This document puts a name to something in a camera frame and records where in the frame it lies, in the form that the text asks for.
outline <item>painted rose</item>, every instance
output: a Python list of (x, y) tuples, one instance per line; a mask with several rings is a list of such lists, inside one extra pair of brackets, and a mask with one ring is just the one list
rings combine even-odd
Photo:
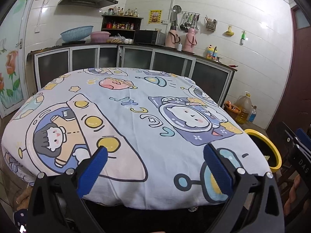
[(123, 79), (114, 79), (107, 77), (99, 82), (99, 85), (103, 88), (112, 89), (112, 90), (121, 90), (121, 89), (136, 89), (137, 87), (129, 80)]
[(4, 89), (4, 82), (3, 82), (3, 77), (2, 73), (0, 73), (0, 92)]
[(14, 50), (9, 52), (9, 54), (7, 55), (6, 67), (7, 67), (7, 74), (9, 75), (15, 74), (15, 61), (17, 54), (18, 51)]

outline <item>metal cabinet frame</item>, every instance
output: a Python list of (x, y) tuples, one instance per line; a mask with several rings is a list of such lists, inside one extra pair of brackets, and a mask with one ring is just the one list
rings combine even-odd
[(209, 61), (207, 59), (200, 58), (197, 56), (187, 55), (183, 52), (164, 50), (164, 49), (161, 49), (160, 47), (154, 47), (154, 46), (131, 46), (131, 45), (117, 45), (117, 44), (111, 44), (111, 45), (89, 44), (89, 45), (73, 46), (73, 47), (64, 46), (64, 47), (61, 47), (60, 49), (57, 49), (57, 50), (48, 50), (46, 52), (40, 52), (40, 53), (34, 54), (35, 81), (36, 81), (37, 89), (38, 90), (42, 89), (41, 84), (40, 84), (40, 77), (39, 77), (39, 66), (38, 66), (38, 58), (39, 57), (43, 57), (46, 55), (51, 55), (54, 53), (66, 51), (66, 52), (68, 52), (68, 71), (71, 72), (73, 70), (73, 51), (74, 50), (97, 49), (97, 51), (95, 52), (95, 55), (96, 55), (96, 57), (95, 57), (95, 60), (96, 60), (95, 68), (98, 68), (99, 67), (100, 49), (101, 48), (118, 48), (116, 67), (124, 67), (124, 58), (125, 58), (126, 49), (137, 49), (137, 50), (146, 50), (146, 51), (151, 52), (151, 61), (150, 61), (150, 66), (149, 66), (150, 70), (153, 69), (155, 53), (164, 53), (167, 55), (172, 55), (172, 56), (184, 58), (181, 76), (185, 76), (185, 71), (186, 71), (186, 67), (188, 64), (188, 60), (192, 61), (190, 72), (189, 72), (189, 78), (192, 78), (192, 74), (193, 74), (196, 62), (203, 63), (205, 65), (208, 65), (208, 66), (214, 67), (216, 69), (222, 70), (222, 71), (228, 73), (228, 75), (227, 75), (225, 85), (223, 87), (222, 93), (221, 93), (219, 101), (218, 101), (218, 105), (220, 105), (220, 106), (223, 104), (223, 102), (225, 100), (225, 97), (228, 93), (228, 90), (229, 90), (229, 87), (230, 87), (230, 84), (231, 84), (231, 81), (233, 79), (233, 75), (235, 72), (234, 69), (227, 67), (221, 63), (217, 63), (215, 61)]

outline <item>yellow bucket rim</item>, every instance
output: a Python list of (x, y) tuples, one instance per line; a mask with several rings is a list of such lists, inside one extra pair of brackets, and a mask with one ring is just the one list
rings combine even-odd
[(278, 149), (276, 148), (276, 146), (272, 143), (272, 141), (268, 139), (264, 134), (253, 129), (246, 129), (244, 132), (248, 135), (253, 135), (261, 139), (270, 147), (270, 149), (273, 151), (274, 156), (276, 157), (276, 162), (277, 162), (277, 165), (275, 167), (269, 166), (270, 170), (271, 172), (276, 172), (277, 170), (279, 170), (280, 167), (282, 166), (282, 157)]

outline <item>pink basin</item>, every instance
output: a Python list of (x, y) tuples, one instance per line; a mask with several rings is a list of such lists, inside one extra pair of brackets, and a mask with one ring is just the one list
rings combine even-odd
[(106, 43), (109, 36), (110, 36), (109, 32), (92, 32), (91, 42), (92, 43)]

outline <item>microwave oven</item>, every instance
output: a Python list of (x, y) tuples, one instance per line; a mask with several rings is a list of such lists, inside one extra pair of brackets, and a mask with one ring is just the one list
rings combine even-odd
[(159, 31), (136, 30), (134, 35), (134, 43), (164, 45), (166, 35)]

